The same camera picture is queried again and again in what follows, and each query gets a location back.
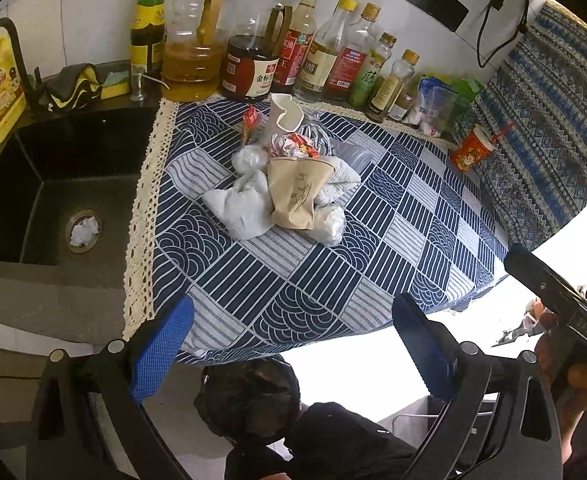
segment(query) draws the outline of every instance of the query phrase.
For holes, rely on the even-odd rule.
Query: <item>red straw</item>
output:
[[[495,144],[495,143],[496,143],[496,141],[497,141],[497,140],[498,140],[500,137],[502,137],[503,135],[505,135],[505,134],[509,133],[509,131],[511,130],[511,128],[513,128],[514,126],[515,126],[515,123],[514,123],[514,122],[507,123],[507,126],[504,126],[504,127],[502,128],[502,130],[500,130],[500,132],[499,132],[498,134],[496,134],[496,135],[494,135],[493,137],[491,137],[491,139],[489,140],[489,142],[490,142],[491,144]]]

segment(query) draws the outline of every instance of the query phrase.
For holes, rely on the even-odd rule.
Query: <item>sink drain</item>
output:
[[[74,214],[64,228],[67,248],[76,254],[89,251],[100,238],[102,221],[93,209],[83,209]]]

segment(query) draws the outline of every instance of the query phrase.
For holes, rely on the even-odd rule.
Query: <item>black faucet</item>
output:
[[[18,75],[20,76],[20,80],[22,81],[22,86],[25,91],[27,105],[29,105],[29,108],[32,112],[36,112],[40,109],[40,105],[38,104],[38,92],[31,86],[29,77],[27,76],[27,69],[25,69],[25,61],[23,60],[22,51],[20,50],[20,41],[18,40],[18,31],[16,30],[16,25],[14,25],[14,23],[9,18],[1,18],[0,28],[1,27],[4,28],[10,35],[11,49],[13,50],[13,55],[16,59],[16,68],[18,69]],[[40,84],[41,82],[42,80],[40,79],[40,70],[36,69],[36,83]]]

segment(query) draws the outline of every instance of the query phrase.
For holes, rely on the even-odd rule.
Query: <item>bottle cap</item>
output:
[[[337,6],[345,10],[354,10],[358,6],[358,2],[355,0],[340,0]]]
[[[402,55],[402,59],[405,61],[409,61],[412,65],[417,63],[417,60],[420,59],[420,56],[413,52],[413,50],[405,50],[405,53]]]
[[[374,22],[378,17],[378,14],[380,14],[380,7],[374,4],[366,4],[362,13],[362,17],[366,18],[370,22]]]
[[[388,32],[383,32],[382,36],[380,37],[380,42],[384,43],[387,46],[394,46],[396,44],[396,38],[395,36],[392,36],[390,33]]]

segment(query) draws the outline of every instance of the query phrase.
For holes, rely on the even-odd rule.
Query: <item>blue gripper pad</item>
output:
[[[458,342],[442,323],[427,319],[407,293],[394,298],[391,316],[429,393],[445,402],[451,400]]]
[[[180,346],[194,323],[194,302],[185,296],[167,316],[155,336],[139,352],[133,366],[130,391],[138,403],[151,397],[160,388],[162,380],[178,354]]]

